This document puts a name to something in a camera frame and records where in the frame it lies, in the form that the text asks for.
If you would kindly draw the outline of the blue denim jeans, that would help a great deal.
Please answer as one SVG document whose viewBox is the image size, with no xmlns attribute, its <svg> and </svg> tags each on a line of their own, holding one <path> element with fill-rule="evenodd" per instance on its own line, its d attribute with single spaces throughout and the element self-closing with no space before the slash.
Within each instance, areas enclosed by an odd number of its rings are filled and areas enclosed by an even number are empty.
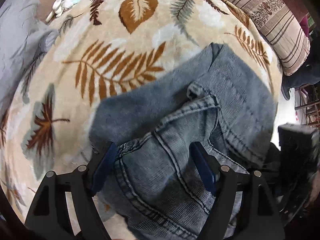
<svg viewBox="0 0 320 240">
<path fill-rule="evenodd" d="M 225 44 L 128 93 L 103 100 L 89 139 L 118 146 L 101 197 L 137 239 L 196 239 L 214 203 L 189 146 L 200 142 L 222 165 L 261 167 L 276 101 Z"/>
</svg>

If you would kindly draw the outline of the striped beige pillow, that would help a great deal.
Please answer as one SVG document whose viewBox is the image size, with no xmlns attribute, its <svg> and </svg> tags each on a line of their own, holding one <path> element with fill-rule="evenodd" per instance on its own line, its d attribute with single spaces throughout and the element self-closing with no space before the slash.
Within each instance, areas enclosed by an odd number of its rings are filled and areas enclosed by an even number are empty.
<svg viewBox="0 0 320 240">
<path fill-rule="evenodd" d="M 295 73 L 306 61 L 310 41 L 283 0 L 227 0 L 241 9 L 268 40 L 285 75 Z"/>
</svg>

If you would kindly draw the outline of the beige leaf-print blanket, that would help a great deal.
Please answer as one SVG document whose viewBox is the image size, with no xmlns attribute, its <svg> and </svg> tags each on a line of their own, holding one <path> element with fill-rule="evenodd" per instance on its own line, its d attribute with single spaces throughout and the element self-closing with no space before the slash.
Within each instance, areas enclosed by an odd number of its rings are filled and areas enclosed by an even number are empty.
<svg viewBox="0 0 320 240">
<path fill-rule="evenodd" d="M 160 79 L 212 43 L 229 46 L 277 106 L 276 52 L 228 1 L 81 0 L 48 26 L 57 38 L 36 53 L 1 115 L 2 239 L 42 239 L 25 226 L 33 198 L 47 172 L 89 163 L 103 100 Z M 137 239 L 102 189 L 93 201 L 110 239 Z"/>
</svg>

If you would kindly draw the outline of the white soft toy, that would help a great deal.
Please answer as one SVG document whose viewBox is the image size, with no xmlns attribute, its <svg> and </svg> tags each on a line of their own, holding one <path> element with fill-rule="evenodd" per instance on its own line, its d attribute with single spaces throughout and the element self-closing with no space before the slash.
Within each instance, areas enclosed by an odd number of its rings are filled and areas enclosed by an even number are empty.
<svg viewBox="0 0 320 240">
<path fill-rule="evenodd" d="M 47 16 L 45 22 L 49 23 L 52 18 L 58 18 L 64 11 L 71 9 L 74 5 L 78 4 L 81 0 L 56 0 L 52 5 L 52 10 Z"/>
</svg>

